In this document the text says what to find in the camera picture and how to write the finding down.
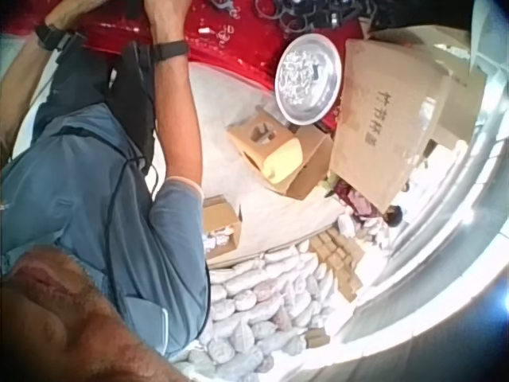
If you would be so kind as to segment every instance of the wristwatch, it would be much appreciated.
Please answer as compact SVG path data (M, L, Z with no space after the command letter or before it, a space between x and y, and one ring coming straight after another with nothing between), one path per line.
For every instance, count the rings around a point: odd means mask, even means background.
M152 49L150 50L152 62L154 64L168 60L172 57L182 56L188 53L189 45L184 40L152 45Z
M54 25L46 25L44 22L35 29L35 34L39 37L39 46L49 52L58 48L66 33L65 30L58 29Z

